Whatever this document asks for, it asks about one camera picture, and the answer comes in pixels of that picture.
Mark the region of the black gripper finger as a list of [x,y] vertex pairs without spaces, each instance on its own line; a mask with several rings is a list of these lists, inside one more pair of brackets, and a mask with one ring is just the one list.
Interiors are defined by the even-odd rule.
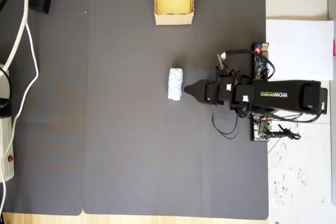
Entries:
[[185,86],[184,92],[194,97],[199,103],[205,103],[205,87],[206,80],[199,80],[194,84]]

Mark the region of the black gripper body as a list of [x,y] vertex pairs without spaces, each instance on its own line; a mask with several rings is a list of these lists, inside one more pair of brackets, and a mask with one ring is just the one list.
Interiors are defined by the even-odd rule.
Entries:
[[218,83],[213,80],[205,81],[205,102],[208,104],[218,104],[217,98]]

